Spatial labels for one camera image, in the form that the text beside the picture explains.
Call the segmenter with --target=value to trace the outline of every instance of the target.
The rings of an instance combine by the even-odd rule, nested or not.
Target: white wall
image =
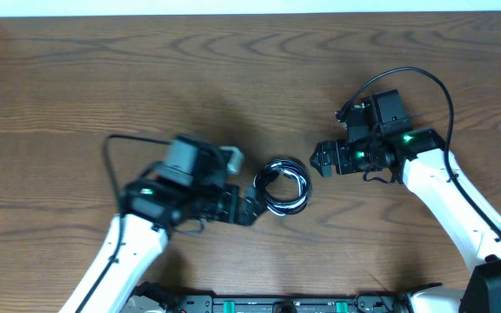
[[[0,17],[501,10],[501,0],[0,0]]]

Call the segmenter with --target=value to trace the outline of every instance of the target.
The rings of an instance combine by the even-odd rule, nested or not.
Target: wood grain
[[[0,312],[57,311],[88,269],[115,212],[107,134],[236,145],[246,185],[274,156],[306,161],[343,137],[333,111],[404,65],[448,86],[452,150],[501,213],[501,13],[0,19]],[[404,73],[366,92],[391,88],[416,126],[444,134],[433,83]],[[164,148],[113,154],[127,182]],[[455,246],[404,186],[311,174],[302,214],[174,236],[145,279],[219,295],[466,285]]]

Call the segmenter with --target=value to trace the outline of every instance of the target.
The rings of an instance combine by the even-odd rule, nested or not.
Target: black wire
[[[358,299],[362,296],[362,295],[372,295],[372,296],[377,296],[380,298],[380,300],[382,301],[382,305],[388,310],[388,312],[393,312],[393,305],[392,305],[392,308],[390,309],[390,307],[386,304],[386,301],[384,301],[384,299],[382,298],[382,296],[380,296],[377,292],[375,291],[361,291],[359,293],[357,293],[357,295],[355,296],[355,298],[353,299],[353,305],[355,306],[355,308],[357,308],[357,311],[359,312],[363,312],[363,313],[366,313],[365,311],[361,310],[359,308],[359,305],[358,305]]]
[[[117,239],[117,245],[115,247],[115,250],[113,251],[113,254],[110,256],[110,260],[105,265],[104,269],[102,270],[102,273],[100,273],[100,276],[94,282],[94,284],[92,285],[92,287],[90,288],[90,290],[88,291],[86,296],[84,296],[83,301],[78,305],[78,308],[75,311],[76,313],[80,313],[83,311],[84,306],[90,300],[90,297],[92,296],[94,291],[96,291],[97,286],[104,279],[105,274],[108,272],[111,265],[117,261],[117,255],[119,254],[119,249],[121,249],[121,243],[123,241],[124,225],[123,225],[122,217],[124,216],[124,214],[126,212],[124,212],[123,205],[121,205],[119,185],[117,183],[117,177],[115,175],[115,171],[113,170],[113,164],[111,163],[111,159],[110,159],[110,140],[115,139],[115,138],[116,139],[128,139],[128,140],[134,140],[134,141],[141,141],[141,142],[146,142],[146,143],[170,144],[170,142],[167,142],[164,140],[157,140],[157,139],[130,136],[130,135],[120,135],[120,134],[112,134],[112,135],[109,135],[105,138],[104,145],[102,148],[102,155],[104,157],[105,170],[108,173],[108,177],[110,178],[111,188],[113,189],[113,194],[116,198],[117,207],[119,210],[119,238]]]
[[[293,200],[280,200],[272,196],[266,186],[282,174],[297,182],[299,196]],[[304,167],[290,159],[274,159],[254,177],[254,187],[264,195],[266,208],[274,214],[293,215],[306,208],[312,195],[312,182]]]
[[[464,190],[464,188],[461,186],[461,184],[458,181],[458,176],[453,173],[453,170],[451,170],[450,166],[450,143],[451,143],[451,133],[453,131],[453,102],[451,100],[450,92],[445,88],[444,83],[440,81],[438,78],[436,78],[434,75],[429,73],[426,70],[422,70],[416,67],[401,67],[401,68],[396,68],[393,70],[388,70],[382,74],[376,75],[373,77],[370,81],[365,83],[355,94],[351,99],[345,103],[345,106],[343,107],[342,110],[347,110],[350,105],[352,105],[355,100],[357,100],[358,96],[363,92],[371,83],[374,83],[378,79],[388,76],[393,73],[397,73],[400,71],[415,71],[417,73],[423,74],[426,77],[429,77],[432,81],[438,84],[442,91],[444,92],[445,98],[448,102],[448,109],[450,111],[450,121],[448,122],[448,134],[445,139],[445,145],[444,145],[444,166],[446,171],[448,172],[448,175],[450,176],[450,180],[453,182],[453,184],[456,186],[458,189],[459,193],[465,201],[477,212],[477,214],[483,219],[485,223],[488,224],[488,226],[493,230],[496,235],[498,235],[498,238],[501,240],[501,230],[494,224],[494,222],[478,207],[478,205],[471,199],[471,197],[467,194],[467,192]]]

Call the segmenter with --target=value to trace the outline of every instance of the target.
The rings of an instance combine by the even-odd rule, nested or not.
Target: wooden tabletop
[[[308,163],[317,142],[344,138],[334,110],[405,65],[447,85],[451,149],[501,213],[501,13],[0,18],[0,312],[59,310],[90,266],[117,210],[108,134],[236,145],[234,182],[248,185],[275,156]],[[396,74],[365,95],[394,88],[416,127],[445,133],[433,82]],[[164,148],[112,153],[127,183]],[[218,295],[466,285],[456,247],[404,186],[311,176],[303,213],[175,235],[144,279]]]

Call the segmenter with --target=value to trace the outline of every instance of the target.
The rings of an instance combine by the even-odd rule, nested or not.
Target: coiled cable
[[[297,183],[299,191],[297,198],[277,199],[266,190],[266,186],[275,181],[280,174]],[[312,183],[306,169],[299,162],[290,159],[274,159],[266,164],[262,171],[254,176],[254,187],[264,195],[266,208],[278,216],[301,212],[306,208],[312,195]]]

